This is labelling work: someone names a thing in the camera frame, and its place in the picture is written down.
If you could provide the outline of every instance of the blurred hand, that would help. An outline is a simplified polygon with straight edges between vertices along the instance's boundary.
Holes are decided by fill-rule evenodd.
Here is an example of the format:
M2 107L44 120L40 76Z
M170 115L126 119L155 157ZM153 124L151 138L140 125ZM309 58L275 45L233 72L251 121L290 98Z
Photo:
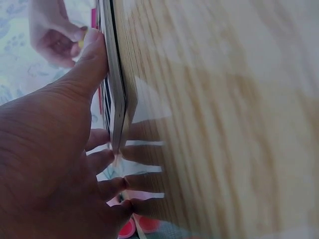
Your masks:
M69 21L63 0L30 0L29 25L31 45L41 56L57 66L74 66L86 27Z
M0 107L0 238L115 239L129 220L130 201L106 204L124 179L96 180L113 153L86 155L109 141L105 130L90 130L107 71L104 36L90 29L69 73Z

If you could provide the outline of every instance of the red lid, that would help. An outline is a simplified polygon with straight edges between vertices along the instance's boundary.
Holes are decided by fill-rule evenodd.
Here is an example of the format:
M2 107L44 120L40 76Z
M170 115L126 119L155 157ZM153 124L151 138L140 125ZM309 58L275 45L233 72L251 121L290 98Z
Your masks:
M139 225L141 226L144 233L153 233L158 230L160 221L147 217L140 217Z
M119 232L118 238L120 239L129 238L130 236L134 234L135 229L136 229L135 223L133 219L130 219Z

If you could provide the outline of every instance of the wooden surface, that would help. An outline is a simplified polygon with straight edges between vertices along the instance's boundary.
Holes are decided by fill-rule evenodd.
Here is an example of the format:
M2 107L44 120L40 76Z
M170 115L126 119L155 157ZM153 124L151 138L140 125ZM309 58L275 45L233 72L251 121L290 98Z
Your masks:
M122 148L163 169L128 177L165 192L141 213L219 239L318 238L319 3L114 2L128 139L164 142Z

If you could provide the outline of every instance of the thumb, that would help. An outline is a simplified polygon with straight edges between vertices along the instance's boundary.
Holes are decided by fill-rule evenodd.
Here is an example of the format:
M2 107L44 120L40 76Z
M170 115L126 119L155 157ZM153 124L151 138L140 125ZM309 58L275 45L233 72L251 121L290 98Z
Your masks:
M69 20L64 19L63 17L60 17L53 22L51 27L53 30L62 33L74 42L83 40L85 35L85 32L81 30L81 28L72 24Z
M90 28L84 38L84 51L75 66L56 82L66 94L82 96L91 100L105 79L108 61L104 35Z

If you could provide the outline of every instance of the light wooden table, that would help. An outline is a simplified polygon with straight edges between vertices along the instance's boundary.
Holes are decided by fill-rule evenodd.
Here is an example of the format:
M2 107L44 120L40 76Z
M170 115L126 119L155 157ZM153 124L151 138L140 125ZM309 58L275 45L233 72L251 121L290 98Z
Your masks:
M137 210L221 239L318 238L319 2L114 2L127 139L164 143L122 149L163 169L128 177L165 192Z

